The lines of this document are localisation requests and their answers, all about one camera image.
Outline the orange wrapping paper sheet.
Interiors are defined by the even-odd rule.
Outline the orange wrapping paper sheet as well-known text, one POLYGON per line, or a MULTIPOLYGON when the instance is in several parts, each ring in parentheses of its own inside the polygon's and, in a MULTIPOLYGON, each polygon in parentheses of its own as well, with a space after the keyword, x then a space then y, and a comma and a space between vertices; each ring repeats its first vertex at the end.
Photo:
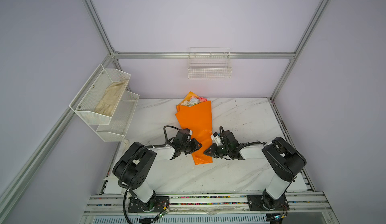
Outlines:
MULTIPOLYGON (((181 103, 192 96, 199 98, 197 94, 189 92, 181 103)), ((176 118, 180 126, 190 129, 193 132, 192 138, 202 144, 198 151, 192 153, 194 163, 196 165, 212 163, 213 158, 204 155, 204 151, 213 143, 211 139, 213 130, 211 101, 208 100, 191 107, 181 106, 180 104, 176 106, 176 118)))

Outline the white fake rose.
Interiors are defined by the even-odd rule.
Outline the white fake rose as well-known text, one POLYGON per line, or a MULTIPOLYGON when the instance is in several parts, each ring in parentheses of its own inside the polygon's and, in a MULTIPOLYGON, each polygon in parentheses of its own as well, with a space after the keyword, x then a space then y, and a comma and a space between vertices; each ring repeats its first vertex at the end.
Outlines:
POLYGON ((184 100, 180 105, 181 106, 191 107, 191 106, 197 105, 199 103, 201 103, 200 98, 192 96, 190 99, 184 100))

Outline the pink fake rose spray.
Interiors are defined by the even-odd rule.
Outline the pink fake rose spray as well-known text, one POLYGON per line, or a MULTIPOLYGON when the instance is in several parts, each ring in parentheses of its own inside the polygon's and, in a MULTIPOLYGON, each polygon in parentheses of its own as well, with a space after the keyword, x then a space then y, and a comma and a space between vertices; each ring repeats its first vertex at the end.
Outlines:
POLYGON ((204 98, 204 97, 199 97, 198 100, 199 100, 200 103, 208 101, 208 99, 204 98))

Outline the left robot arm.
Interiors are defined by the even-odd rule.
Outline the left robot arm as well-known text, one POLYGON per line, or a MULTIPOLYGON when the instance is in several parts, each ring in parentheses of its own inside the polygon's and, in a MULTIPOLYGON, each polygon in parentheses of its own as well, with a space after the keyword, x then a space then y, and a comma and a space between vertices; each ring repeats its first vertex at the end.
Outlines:
POLYGON ((193 138, 193 132, 175 126, 163 127, 165 143, 145 146, 134 142, 113 167, 113 175, 118 178, 118 186, 144 204, 152 203, 155 191, 148 185, 146 178, 157 161, 174 160, 181 154, 190 155, 202 148, 193 138))

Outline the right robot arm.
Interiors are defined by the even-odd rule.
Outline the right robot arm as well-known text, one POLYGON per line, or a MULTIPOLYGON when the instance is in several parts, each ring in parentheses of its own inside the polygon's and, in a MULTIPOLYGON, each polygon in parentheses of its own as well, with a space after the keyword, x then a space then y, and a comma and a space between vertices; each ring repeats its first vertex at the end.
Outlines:
POLYGON ((263 190, 259 206, 271 211, 284 205, 284 194, 306 166, 305 157, 284 138, 276 137, 271 142, 239 143, 234 134, 219 127, 219 132, 211 135, 213 141, 204 155, 227 161, 266 159, 274 171, 269 185, 263 190))

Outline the lower white mesh shelf basket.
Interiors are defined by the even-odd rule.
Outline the lower white mesh shelf basket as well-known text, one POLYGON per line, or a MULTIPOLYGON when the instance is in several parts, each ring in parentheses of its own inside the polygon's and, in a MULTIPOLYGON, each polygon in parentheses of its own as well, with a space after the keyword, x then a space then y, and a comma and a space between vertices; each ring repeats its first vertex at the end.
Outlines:
POLYGON ((138 94, 125 91, 111 122, 108 125, 99 125, 96 134, 104 142, 123 141, 134 116, 138 100, 138 94))

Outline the white mesh shelf basket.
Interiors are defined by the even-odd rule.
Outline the white mesh shelf basket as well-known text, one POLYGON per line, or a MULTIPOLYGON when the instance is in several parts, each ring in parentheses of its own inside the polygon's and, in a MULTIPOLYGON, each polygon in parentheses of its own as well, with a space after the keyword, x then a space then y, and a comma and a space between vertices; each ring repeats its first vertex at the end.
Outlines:
POLYGON ((96 134, 104 142, 123 141, 134 116, 138 100, 138 94, 125 91, 111 122, 108 125, 99 125, 96 134))
POLYGON ((85 85, 85 94, 75 97, 69 107, 86 124, 107 125, 112 120, 131 75, 103 66, 99 66, 97 72, 99 74, 91 78, 92 82, 85 85))

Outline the beige cloth in basket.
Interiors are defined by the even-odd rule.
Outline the beige cloth in basket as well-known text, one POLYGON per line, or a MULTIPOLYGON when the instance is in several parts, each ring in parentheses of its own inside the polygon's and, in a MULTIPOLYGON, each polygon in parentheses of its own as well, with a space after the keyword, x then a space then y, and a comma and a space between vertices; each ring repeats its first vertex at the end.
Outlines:
POLYGON ((102 96, 102 99, 94 109, 94 112, 112 117, 128 82, 128 80, 123 80, 120 82, 114 82, 108 86, 102 96))

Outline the upper white mesh shelf basket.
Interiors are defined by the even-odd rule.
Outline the upper white mesh shelf basket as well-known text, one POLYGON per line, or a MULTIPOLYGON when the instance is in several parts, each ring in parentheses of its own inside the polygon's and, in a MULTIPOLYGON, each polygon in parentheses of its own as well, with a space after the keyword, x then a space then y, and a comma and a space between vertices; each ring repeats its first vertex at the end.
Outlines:
POLYGON ((85 85, 85 94, 75 97, 69 107, 86 124, 107 125, 112 120, 131 75, 103 66, 99 66, 97 72, 99 74, 91 78, 92 82, 85 85))

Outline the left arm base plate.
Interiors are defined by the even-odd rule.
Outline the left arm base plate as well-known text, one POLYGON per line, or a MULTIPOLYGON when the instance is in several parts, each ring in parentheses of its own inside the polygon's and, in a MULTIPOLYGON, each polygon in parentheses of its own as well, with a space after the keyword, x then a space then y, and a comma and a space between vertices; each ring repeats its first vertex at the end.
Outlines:
POLYGON ((169 207, 170 197, 154 195, 148 202, 142 202, 134 197, 130 197, 129 200, 128 213, 160 213, 169 207))

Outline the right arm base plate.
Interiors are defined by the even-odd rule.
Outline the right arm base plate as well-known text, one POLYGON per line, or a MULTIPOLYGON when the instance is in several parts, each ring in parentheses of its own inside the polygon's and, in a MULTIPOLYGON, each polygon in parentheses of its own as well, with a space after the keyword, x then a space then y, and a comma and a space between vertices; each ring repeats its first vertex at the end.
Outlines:
POLYGON ((283 194, 275 200, 268 194, 247 195, 247 202, 250 211, 288 211, 289 204, 283 194))

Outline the aluminium rail front frame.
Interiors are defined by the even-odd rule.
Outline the aluminium rail front frame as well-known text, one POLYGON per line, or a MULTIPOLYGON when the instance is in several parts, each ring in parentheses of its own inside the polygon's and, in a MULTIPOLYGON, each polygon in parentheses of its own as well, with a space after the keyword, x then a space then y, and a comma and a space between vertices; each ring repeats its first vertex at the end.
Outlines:
MULTIPOLYGON (((285 206, 258 210, 257 198, 247 193, 176 194, 160 203, 168 208, 155 224, 340 224, 323 192, 290 192, 285 206)), ((93 195, 80 224, 126 224, 123 196, 93 195)))

